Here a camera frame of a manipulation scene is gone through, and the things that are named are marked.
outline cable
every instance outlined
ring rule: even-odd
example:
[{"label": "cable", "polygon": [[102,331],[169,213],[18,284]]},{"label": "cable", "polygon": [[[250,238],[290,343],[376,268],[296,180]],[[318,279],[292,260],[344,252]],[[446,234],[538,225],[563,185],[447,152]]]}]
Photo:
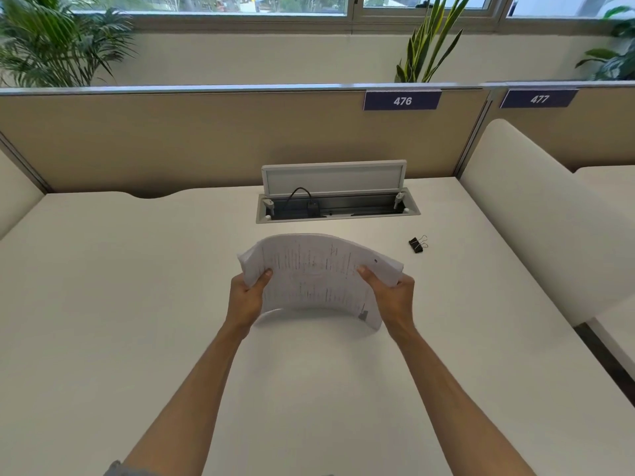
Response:
[{"label": "cable", "polygon": [[311,192],[310,192],[310,191],[308,191],[308,190],[307,190],[307,189],[305,189],[304,187],[298,187],[297,189],[295,189],[294,191],[292,191],[292,192],[291,192],[291,195],[289,195],[289,197],[287,198],[286,202],[284,203],[284,206],[282,207],[282,210],[285,210],[286,205],[289,203],[289,200],[290,200],[290,199],[291,199],[291,198],[295,195],[295,193],[296,193],[298,190],[303,190],[303,191],[305,191],[306,193],[308,193],[308,194],[309,194],[309,201],[313,200],[313,197],[311,196]]}]

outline forearm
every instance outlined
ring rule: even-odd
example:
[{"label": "forearm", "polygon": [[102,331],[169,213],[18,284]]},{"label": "forearm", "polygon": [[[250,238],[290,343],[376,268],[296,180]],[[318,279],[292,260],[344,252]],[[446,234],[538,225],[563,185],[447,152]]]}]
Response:
[{"label": "forearm", "polygon": [[396,341],[454,476],[535,476],[418,333]]},{"label": "forearm", "polygon": [[200,476],[242,335],[223,327],[124,461],[159,476]]}]

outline paper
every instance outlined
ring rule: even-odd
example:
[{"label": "paper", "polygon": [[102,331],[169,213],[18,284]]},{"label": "paper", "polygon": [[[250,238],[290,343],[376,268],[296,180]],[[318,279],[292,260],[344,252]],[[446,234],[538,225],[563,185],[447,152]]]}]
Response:
[{"label": "paper", "polygon": [[262,239],[238,256],[251,287],[266,269],[273,277],[262,296],[261,313],[280,308],[332,308],[349,312],[379,329],[375,295],[357,267],[366,265],[383,283],[395,286],[403,264],[332,235],[294,233]]}]

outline white tabletop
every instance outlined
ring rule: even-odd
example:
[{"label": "white tabletop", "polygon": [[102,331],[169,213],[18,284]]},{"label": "white tabletop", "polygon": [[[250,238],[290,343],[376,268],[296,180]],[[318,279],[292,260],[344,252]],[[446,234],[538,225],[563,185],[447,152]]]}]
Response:
[{"label": "white tabletop", "polygon": [[[420,216],[259,225],[262,187],[45,196],[0,242],[3,472],[123,459],[222,323],[235,254],[322,232],[405,264],[418,328],[538,474],[631,473],[635,409],[512,250],[456,179],[406,185]],[[252,329],[205,474],[450,471],[385,328],[314,313]]]},{"label": "white tabletop", "polygon": [[[635,166],[585,167],[575,175],[616,210],[635,219]],[[635,295],[589,325],[635,378]]]}]

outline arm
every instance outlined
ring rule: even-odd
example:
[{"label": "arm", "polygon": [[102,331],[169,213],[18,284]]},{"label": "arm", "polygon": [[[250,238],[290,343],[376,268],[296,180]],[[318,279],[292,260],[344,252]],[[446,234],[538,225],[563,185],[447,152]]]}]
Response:
[{"label": "arm", "polygon": [[454,476],[535,476],[518,451],[470,399],[415,328],[415,280],[404,275],[396,287],[383,284],[366,267],[386,329],[399,346]]},{"label": "arm", "polygon": [[225,323],[124,466],[157,476],[202,474],[229,369],[238,346],[260,314],[262,291],[270,278],[267,270],[250,289],[242,275],[232,279]]}]

